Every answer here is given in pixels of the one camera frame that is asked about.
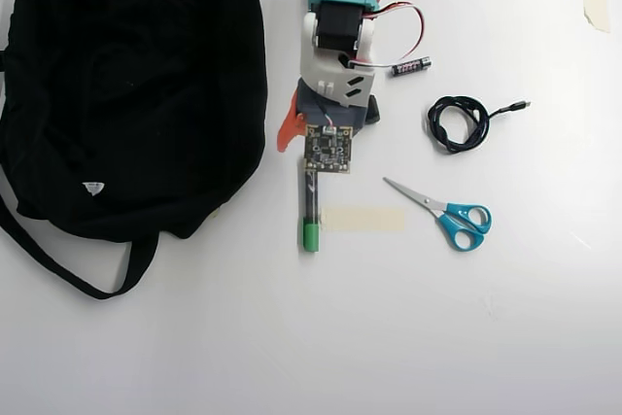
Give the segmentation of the dark navy gripper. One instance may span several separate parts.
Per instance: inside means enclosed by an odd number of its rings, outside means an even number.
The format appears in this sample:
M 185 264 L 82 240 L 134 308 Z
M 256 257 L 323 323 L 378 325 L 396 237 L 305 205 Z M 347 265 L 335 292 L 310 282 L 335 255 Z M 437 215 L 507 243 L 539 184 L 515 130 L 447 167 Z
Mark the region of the dark navy gripper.
M 366 107 L 341 106 L 299 80 L 290 109 L 277 134 L 277 151 L 283 153 L 295 137 L 304 135 L 306 124 L 328 125 L 327 116 L 335 126 L 350 126 L 357 134 L 365 126 L 366 115 Z

